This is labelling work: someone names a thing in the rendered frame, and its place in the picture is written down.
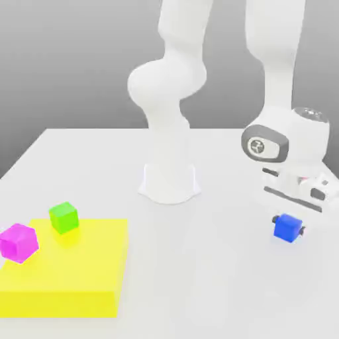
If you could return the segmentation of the small magenta cube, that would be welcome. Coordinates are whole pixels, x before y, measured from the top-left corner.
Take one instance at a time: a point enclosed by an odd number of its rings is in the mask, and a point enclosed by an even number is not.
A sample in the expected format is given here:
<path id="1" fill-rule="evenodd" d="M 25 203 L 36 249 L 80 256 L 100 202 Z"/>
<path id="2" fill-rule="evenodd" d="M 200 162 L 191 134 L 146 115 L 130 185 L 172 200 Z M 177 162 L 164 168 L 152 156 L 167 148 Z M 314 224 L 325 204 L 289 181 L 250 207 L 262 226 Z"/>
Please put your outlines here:
<path id="1" fill-rule="evenodd" d="M 22 264 L 39 249 L 35 229 L 23 224 L 13 224 L 0 234 L 0 254 Z"/>

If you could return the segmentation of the small blue cube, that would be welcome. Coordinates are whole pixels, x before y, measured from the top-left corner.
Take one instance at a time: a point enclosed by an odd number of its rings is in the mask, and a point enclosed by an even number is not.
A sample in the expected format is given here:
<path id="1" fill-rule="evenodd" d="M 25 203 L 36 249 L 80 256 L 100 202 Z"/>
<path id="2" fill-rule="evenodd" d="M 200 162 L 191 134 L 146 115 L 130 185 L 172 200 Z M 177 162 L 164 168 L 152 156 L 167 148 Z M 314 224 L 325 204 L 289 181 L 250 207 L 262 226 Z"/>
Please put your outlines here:
<path id="1" fill-rule="evenodd" d="M 284 241 L 292 243 L 298 236 L 303 225 L 302 220 L 288 214 L 278 215 L 273 235 Z"/>

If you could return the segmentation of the large yellow box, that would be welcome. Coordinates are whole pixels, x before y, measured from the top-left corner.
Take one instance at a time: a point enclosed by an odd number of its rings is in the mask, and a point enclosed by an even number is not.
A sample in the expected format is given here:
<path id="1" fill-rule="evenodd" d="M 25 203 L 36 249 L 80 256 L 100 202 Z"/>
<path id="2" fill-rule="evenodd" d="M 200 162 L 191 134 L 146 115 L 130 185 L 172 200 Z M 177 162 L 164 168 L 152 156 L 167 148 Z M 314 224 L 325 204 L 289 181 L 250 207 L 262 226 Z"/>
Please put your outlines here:
<path id="1" fill-rule="evenodd" d="M 0 268 L 0 318 L 115 318 L 126 257 L 125 219 L 81 219 L 63 235 L 33 219 L 39 249 Z"/>

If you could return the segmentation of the small green cube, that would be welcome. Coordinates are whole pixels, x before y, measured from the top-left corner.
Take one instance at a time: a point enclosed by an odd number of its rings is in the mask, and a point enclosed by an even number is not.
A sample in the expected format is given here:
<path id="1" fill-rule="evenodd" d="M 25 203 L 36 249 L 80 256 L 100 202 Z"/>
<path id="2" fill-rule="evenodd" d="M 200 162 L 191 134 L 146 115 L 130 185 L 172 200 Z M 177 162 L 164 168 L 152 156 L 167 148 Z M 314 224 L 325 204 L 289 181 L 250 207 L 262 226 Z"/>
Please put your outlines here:
<path id="1" fill-rule="evenodd" d="M 49 215 L 52 227 L 59 234 L 65 234 L 79 226 L 77 209 L 69 202 L 52 207 Z"/>

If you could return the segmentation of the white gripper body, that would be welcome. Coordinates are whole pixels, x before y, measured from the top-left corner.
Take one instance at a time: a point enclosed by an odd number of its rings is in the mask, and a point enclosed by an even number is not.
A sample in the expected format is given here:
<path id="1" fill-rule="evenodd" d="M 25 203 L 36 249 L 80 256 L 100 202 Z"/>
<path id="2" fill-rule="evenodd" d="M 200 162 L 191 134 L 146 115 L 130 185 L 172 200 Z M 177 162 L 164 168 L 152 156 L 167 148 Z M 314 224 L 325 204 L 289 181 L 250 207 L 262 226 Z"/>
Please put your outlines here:
<path id="1" fill-rule="evenodd" d="M 261 208 L 271 216 L 285 213 L 301 219 L 304 224 L 325 223 L 324 201 L 288 195 L 266 184 L 261 187 Z"/>

